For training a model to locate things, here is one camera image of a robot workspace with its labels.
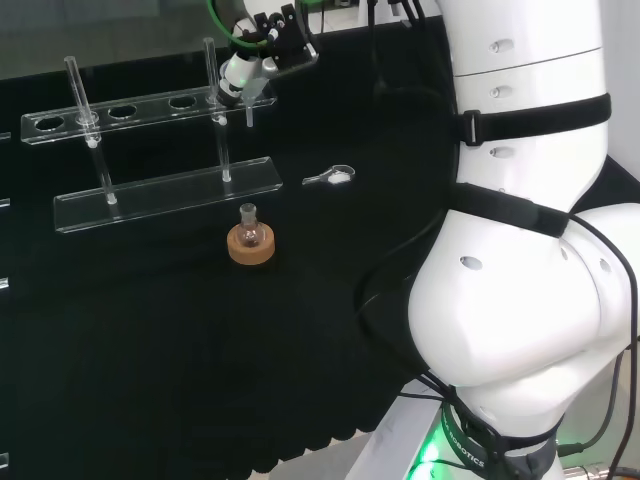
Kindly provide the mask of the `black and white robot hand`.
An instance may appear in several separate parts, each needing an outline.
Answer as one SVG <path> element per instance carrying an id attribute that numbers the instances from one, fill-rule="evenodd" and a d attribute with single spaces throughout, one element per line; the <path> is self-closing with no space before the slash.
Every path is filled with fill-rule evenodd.
<path id="1" fill-rule="evenodd" d="M 318 53 L 299 1 L 209 1 L 232 56 L 220 69 L 217 99 L 232 107 L 274 78 L 316 63 Z"/>

